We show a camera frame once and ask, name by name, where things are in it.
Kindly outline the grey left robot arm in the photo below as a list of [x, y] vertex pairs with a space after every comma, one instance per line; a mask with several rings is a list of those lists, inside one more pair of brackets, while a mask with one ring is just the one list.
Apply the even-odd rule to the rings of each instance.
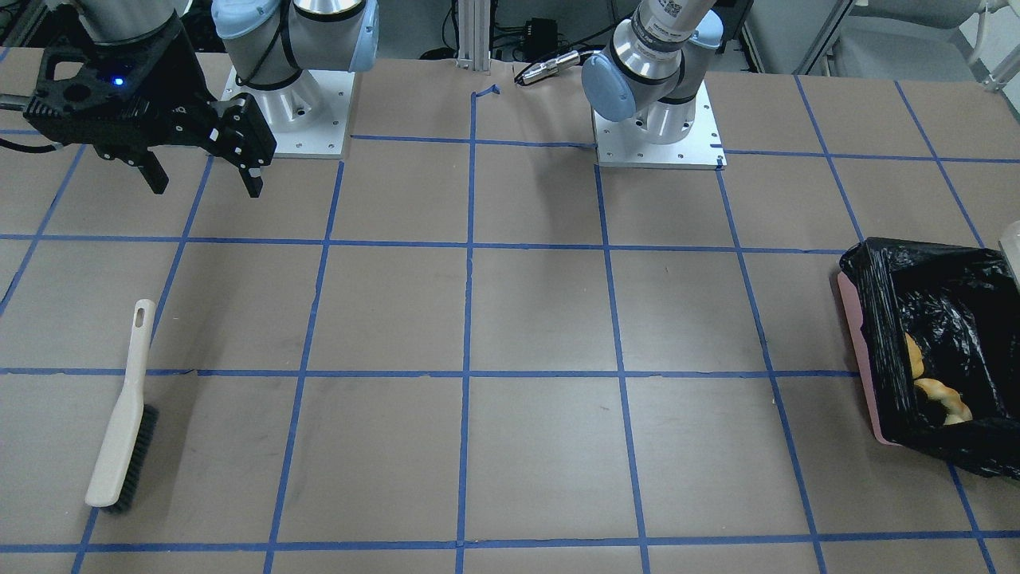
[[603, 119], [631, 119], [660, 100], [681, 100], [688, 76], [684, 47], [719, 46], [721, 20], [713, 1], [641, 1], [629, 18], [582, 66], [591, 108]]

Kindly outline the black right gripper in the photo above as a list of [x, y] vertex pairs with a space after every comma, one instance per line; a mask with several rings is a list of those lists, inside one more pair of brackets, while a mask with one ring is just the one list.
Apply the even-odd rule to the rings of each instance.
[[47, 139], [23, 152], [90, 144], [106, 159], [138, 168], [156, 195], [169, 177], [151, 149], [199, 147], [237, 167], [259, 199], [261, 168], [276, 138], [251, 96], [218, 100], [176, 12], [53, 12], [56, 36], [45, 48], [23, 120]]

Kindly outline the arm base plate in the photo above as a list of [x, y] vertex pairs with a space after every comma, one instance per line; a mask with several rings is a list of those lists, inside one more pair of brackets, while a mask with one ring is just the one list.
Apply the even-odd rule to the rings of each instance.
[[230, 70], [222, 97], [255, 97], [277, 146], [277, 159], [342, 159], [346, 152], [357, 73], [305, 70], [276, 91], [241, 87]]
[[656, 102], [623, 121], [591, 113], [598, 164], [718, 170], [728, 165], [706, 83], [686, 103]]

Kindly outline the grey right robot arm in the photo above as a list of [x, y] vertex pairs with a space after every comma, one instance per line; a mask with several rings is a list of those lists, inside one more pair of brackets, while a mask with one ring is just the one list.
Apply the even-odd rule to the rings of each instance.
[[32, 94], [2, 109], [48, 139], [8, 140], [26, 154], [87, 144], [137, 168], [153, 193], [169, 179], [158, 146], [203, 149], [230, 161], [252, 199], [273, 161], [277, 134], [325, 112], [314, 70], [366, 72], [375, 64], [375, 1], [214, 1], [212, 22], [234, 69], [234, 94], [206, 83], [174, 1], [49, 1], [58, 29], [41, 55]]

